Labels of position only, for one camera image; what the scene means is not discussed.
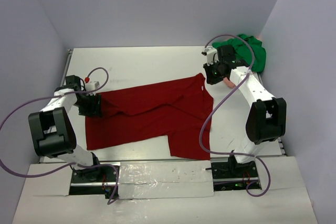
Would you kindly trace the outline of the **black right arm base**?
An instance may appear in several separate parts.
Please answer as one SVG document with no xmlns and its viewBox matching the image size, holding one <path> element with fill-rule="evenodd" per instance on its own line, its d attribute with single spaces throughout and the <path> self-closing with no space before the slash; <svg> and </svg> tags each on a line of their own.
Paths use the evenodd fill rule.
<svg viewBox="0 0 336 224">
<path fill-rule="evenodd" d="M 212 173 L 214 191 L 261 189 L 255 162 L 238 164 L 236 167 L 226 162 L 211 162 L 205 168 Z"/>
</svg>

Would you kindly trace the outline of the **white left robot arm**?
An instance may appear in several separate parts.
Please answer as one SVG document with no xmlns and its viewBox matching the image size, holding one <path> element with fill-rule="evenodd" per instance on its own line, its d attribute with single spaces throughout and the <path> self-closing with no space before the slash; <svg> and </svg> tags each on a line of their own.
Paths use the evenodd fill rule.
<svg viewBox="0 0 336 224">
<path fill-rule="evenodd" d="M 79 115 L 101 117 L 101 95 L 98 81 L 84 81 L 72 75 L 65 78 L 65 84 L 54 91 L 54 98 L 40 111 L 28 117 L 35 153 L 40 157 L 58 158 L 70 163 L 73 172 L 90 182 L 102 177 L 97 167 L 99 160 L 92 152 L 77 144 L 76 134 L 68 117 L 74 106 Z"/>
</svg>

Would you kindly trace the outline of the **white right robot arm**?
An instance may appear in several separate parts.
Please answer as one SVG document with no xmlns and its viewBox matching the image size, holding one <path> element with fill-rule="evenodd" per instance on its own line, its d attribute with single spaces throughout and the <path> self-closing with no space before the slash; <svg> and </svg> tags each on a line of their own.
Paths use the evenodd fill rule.
<svg viewBox="0 0 336 224">
<path fill-rule="evenodd" d="M 233 173 L 251 167 L 255 156 L 268 142 L 283 136 L 286 131 L 287 104 L 275 98 L 250 72 L 246 61 L 237 59 L 231 45 L 207 47 L 203 65 L 206 81 L 210 85 L 227 78 L 238 87 L 250 106 L 246 121 L 246 136 L 228 158 L 228 170 Z"/>
</svg>

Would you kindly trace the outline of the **red t-shirt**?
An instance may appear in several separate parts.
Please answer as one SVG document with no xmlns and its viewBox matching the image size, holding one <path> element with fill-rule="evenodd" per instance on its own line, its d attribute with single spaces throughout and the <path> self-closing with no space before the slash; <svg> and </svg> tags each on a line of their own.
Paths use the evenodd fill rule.
<svg viewBox="0 0 336 224">
<path fill-rule="evenodd" d="M 205 77 L 193 77 L 101 93 L 101 117 L 85 120 L 88 150 L 167 136 L 171 156 L 208 160 L 211 124 L 202 126 L 214 99 Z"/>
</svg>

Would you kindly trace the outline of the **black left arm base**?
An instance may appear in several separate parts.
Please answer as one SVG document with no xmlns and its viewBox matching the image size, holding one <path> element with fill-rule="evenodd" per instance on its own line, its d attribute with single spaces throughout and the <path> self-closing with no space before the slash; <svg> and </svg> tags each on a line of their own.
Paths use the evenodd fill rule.
<svg viewBox="0 0 336 224">
<path fill-rule="evenodd" d="M 104 166 L 94 169 L 72 169 L 69 195 L 104 195 L 105 199 L 115 200 L 119 197 L 116 187 L 119 166 L 115 169 Z"/>
</svg>

